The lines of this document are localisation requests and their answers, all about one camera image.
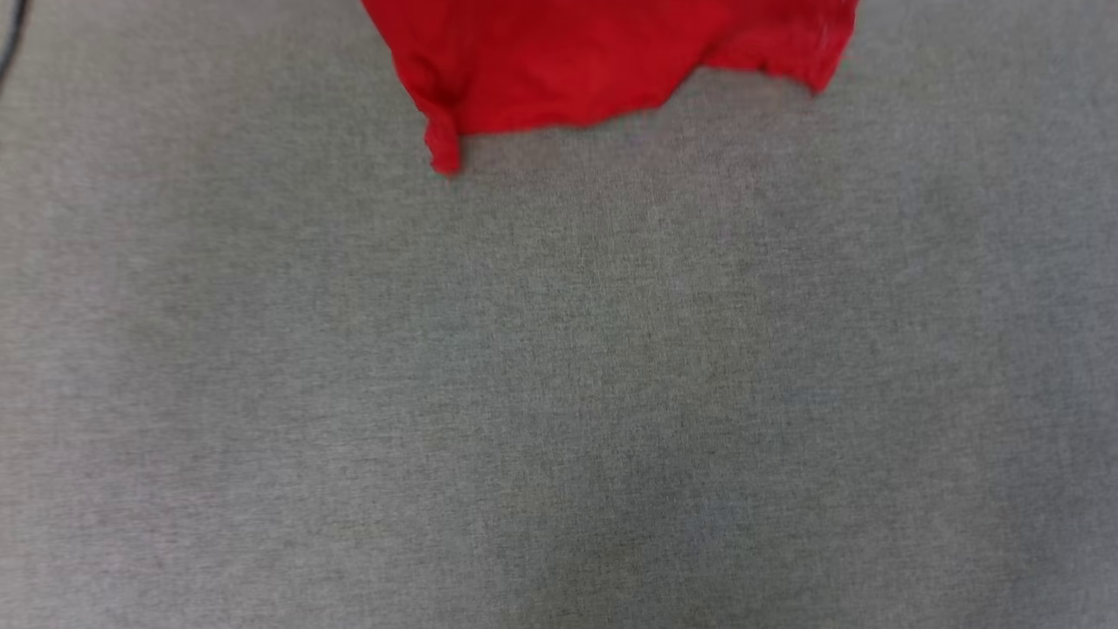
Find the grey fabric sofa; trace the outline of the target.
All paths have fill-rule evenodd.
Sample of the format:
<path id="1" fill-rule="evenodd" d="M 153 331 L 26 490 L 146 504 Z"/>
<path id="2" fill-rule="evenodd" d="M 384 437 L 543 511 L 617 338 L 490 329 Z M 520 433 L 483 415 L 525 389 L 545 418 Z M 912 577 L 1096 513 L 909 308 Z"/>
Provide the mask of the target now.
<path id="1" fill-rule="evenodd" d="M 356 0 L 32 0 L 0 629 L 1118 629 L 1118 0 L 472 139 Z"/>

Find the red and white shirt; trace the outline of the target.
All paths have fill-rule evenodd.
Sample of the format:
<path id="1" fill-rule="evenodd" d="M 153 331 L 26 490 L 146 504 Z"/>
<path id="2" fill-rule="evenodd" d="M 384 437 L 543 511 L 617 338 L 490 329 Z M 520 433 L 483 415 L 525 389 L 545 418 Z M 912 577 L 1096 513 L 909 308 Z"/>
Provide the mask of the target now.
<path id="1" fill-rule="evenodd" d="M 695 69 L 760 72 L 819 93 L 859 0 L 361 0 L 426 120 L 432 168 L 462 140 L 587 127 L 659 107 Z"/>

